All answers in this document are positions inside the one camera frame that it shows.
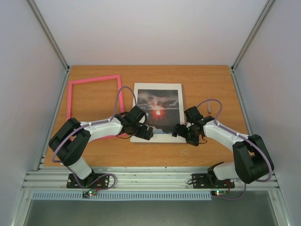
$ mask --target pink picture frame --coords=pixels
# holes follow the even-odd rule
[[[79,80],[73,80],[68,82],[68,95],[67,95],[67,115],[66,119],[71,118],[71,103],[72,103],[72,86],[76,84],[82,84],[82,83],[90,83],[90,82],[95,82],[95,81],[106,81],[106,80],[117,80],[117,86],[118,90],[121,89],[121,78],[120,74],[115,74],[115,75],[107,75],[107,76],[101,76],[101,77],[95,77],[95,78],[89,78],[89,79],[79,79]],[[124,112],[124,104],[123,104],[123,96],[122,96],[122,91],[119,93],[119,105],[120,105],[120,112]]]

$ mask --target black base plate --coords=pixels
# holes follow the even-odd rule
[[[95,176],[94,176],[94,179],[93,179],[93,181],[94,180],[96,180],[98,177],[100,177],[101,175],[103,175],[103,173],[95,173]],[[71,173],[71,174],[69,174],[69,176],[68,176],[68,181],[71,181],[71,182],[67,182],[67,188],[80,188],[80,189],[82,189],[78,184],[77,184],[77,182],[76,182],[76,180],[75,180],[75,178],[74,178],[74,175]],[[81,185],[84,185],[85,183],[83,182],[83,180],[81,180],[81,179],[79,179],[78,178],[78,180],[79,180],[79,183],[81,184]],[[104,176],[104,177],[102,177],[102,178],[100,178],[99,179],[99,181],[102,183],[101,184],[101,187],[100,188],[107,188],[108,187],[108,184],[109,184],[109,181],[110,181],[110,178],[109,178],[109,176]],[[95,182],[94,184],[92,184],[90,187],[87,187],[87,188],[99,188],[99,183],[98,182]]]
[[[226,179],[225,181],[227,181],[229,183],[230,188],[235,187],[234,182],[232,183],[230,181],[230,179]],[[194,174],[192,174],[191,182],[193,182],[193,188],[196,188],[196,189],[202,189],[202,188],[203,189],[204,188],[217,188],[217,189],[229,188],[229,186],[224,181],[218,181],[216,183],[216,186],[212,187],[209,184],[206,173],[194,173]]]

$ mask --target photograph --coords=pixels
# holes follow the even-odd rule
[[[131,137],[131,142],[185,143],[182,137],[172,137],[176,124],[184,124],[181,84],[135,83],[137,105],[148,117],[146,125],[153,127],[150,141]]]

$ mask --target black joint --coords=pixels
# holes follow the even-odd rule
[[[257,134],[250,136],[248,139],[262,150],[272,170],[274,170],[274,164],[263,139]],[[243,182],[250,184],[269,173],[268,165],[262,155],[246,141],[236,142],[232,148],[235,171]]]
[[[188,108],[186,111],[184,111],[184,114],[186,116],[186,121],[189,123],[194,123],[203,118],[196,106]]]
[[[142,125],[138,127],[137,133],[135,134],[136,137],[142,138],[145,140],[150,140],[153,136],[153,128],[147,127],[146,125]]]
[[[202,127],[199,127],[197,124],[194,124],[187,128],[185,125],[176,124],[174,132],[172,133],[173,137],[183,137],[189,145],[198,146],[199,135],[201,134]]]
[[[69,119],[50,139],[48,145],[52,149],[52,151],[54,152],[63,142],[63,140],[79,127],[79,121],[77,121],[75,118]],[[80,129],[74,135],[76,137],[73,140],[68,139],[56,154],[57,157],[62,161],[64,166],[71,166],[80,159],[91,137],[90,132],[85,129]]]
[[[201,119],[201,121],[204,125],[206,125],[207,122],[210,122],[212,120],[214,120],[214,117],[212,117],[212,116],[206,116],[205,118]]]
[[[143,117],[146,117],[146,113],[138,106],[134,106],[128,114],[125,114],[124,118],[129,124],[138,123]]]

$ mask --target white wall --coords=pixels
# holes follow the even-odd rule
[[[25,0],[0,7],[0,225],[34,170],[64,69]]]
[[[70,65],[231,65],[267,0],[36,0]]]
[[[237,70],[253,131],[266,142],[296,226],[301,222],[300,12],[300,0],[277,0]]]

